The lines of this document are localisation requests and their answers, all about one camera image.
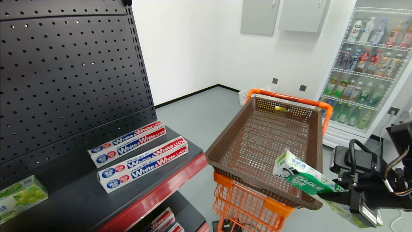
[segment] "glass door fridge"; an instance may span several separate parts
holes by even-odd
[[[353,0],[319,100],[334,107],[323,143],[370,137],[412,78],[412,1]]]

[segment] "darlie toothpaste box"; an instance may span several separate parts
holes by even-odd
[[[172,228],[170,228],[168,232],[185,232],[185,230],[179,223],[176,223],[172,226]]]
[[[115,164],[109,168],[106,168],[105,170],[99,171],[98,178],[100,181],[105,181],[114,175],[119,175],[131,168],[136,167],[136,165],[144,161],[150,160],[156,156],[168,155],[175,152],[176,150],[181,149],[182,147],[187,147],[187,141],[182,136],[179,136],[160,146],[153,148],[152,150]]]
[[[99,168],[165,134],[165,125],[156,121],[87,152]]]
[[[168,207],[157,218],[155,218],[150,225],[144,230],[144,232],[155,232],[162,228],[173,217],[172,210]]]
[[[103,186],[107,193],[113,192],[116,189],[119,189],[120,187],[125,186],[130,182],[152,172],[153,170],[156,170],[164,166],[165,164],[170,163],[172,160],[183,156],[187,152],[188,146],[186,145],[170,154],[155,156],[152,159],[138,164],[134,168],[128,169],[124,173],[114,175],[111,178],[107,178],[106,180],[101,181],[100,184]]]
[[[285,149],[284,153],[276,159],[273,175],[288,180],[292,186],[312,195],[316,200],[327,205],[335,213],[356,227],[366,228],[366,226],[349,211],[349,206],[324,200],[317,195],[318,193],[345,192],[347,190],[307,165],[292,154],[289,149]],[[378,226],[383,225],[380,213],[378,214],[377,221]]]

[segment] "wall outlet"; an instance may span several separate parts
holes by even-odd
[[[398,109],[398,108],[395,108],[395,107],[391,107],[391,108],[389,108],[389,110],[388,110],[388,114],[391,114],[392,111],[395,112],[394,115],[397,115],[398,112],[399,112],[399,109]]]

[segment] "black shelf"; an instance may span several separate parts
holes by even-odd
[[[134,225],[129,232],[140,232],[157,217],[167,207],[172,209],[175,215],[176,222],[178,222],[185,232],[196,232],[199,228],[206,223],[206,219],[197,211],[193,205],[191,205],[181,193],[176,191],[170,197],[168,197],[163,203],[156,207],[151,213],[145,216],[139,223]]]
[[[100,169],[96,169],[86,149],[102,144],[110,138],[101,139],[89,147],[73,151],[29,171],[25,176],[36,175],[49,191],[49,199],[4,223],[1,231],[98,230],[203,153],[201,148],[189,142],[188,154],[107,194],[98,182],[96,173],[180,136],[170,128],[166,128],[166,131],[166,135]],[[23,177],[7,181],[5,185],[20,179]]]

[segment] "orange shopping cart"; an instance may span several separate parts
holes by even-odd
[[[259,97],[261,94],[320,107],[318,110]],[[293,208],[320,209],[322,203],[272,175],[275,159],[287,147],[322,172],[322,136],[332,107],[279,93],[252,89],[246,103],[206,151],[218,183],[214,210],[219,231],[280,231]]]

